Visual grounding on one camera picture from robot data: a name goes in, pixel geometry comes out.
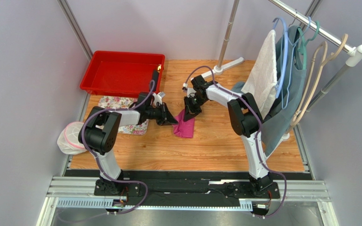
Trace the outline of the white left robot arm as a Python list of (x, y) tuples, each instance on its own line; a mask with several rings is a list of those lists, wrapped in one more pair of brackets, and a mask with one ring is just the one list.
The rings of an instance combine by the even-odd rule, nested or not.
[(159, 126), (178, 124), (166, 103), (155, 102), (155, 97), (152, 92), (141, 92), (130, 108), (92, 108), (78, 140), (94, 156), (100, 170), (97, 192), (117, 195), (125, 190), (123, 170), (113, 153), (120, 127), (141, 125), (147, 120), (155, 120)]

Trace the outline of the magenta paper napkin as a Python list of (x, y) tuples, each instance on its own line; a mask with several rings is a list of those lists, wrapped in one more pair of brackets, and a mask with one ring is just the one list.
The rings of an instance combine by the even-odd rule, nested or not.
[(190, 119), (188, 121), (184, 121), (183, 120), (184, 116), (185, 116), (185, 110), (183, 109), (175, 117), (178, 124), (173, 125), (173, 133), (177, 137), (193, 138), (194, 127), (195, 127), (195, 118), (192, 118), (192, 119)]

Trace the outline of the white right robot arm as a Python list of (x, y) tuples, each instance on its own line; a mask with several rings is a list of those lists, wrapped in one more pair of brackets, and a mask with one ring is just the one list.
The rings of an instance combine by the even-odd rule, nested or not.
[(184, 121), (191, 120), (202, 112), (202, 105), (215, 101), (228, 109), (233, 131), (240, 136), (249, 162), (249, 190), (257, 196), (271, 184), (261, 143), (262, 117), (251, 94), (239, 94), (228, 90), (215, 81), (206, 81), (199, 75), (192, 79), (192, 87), (183, 84)]

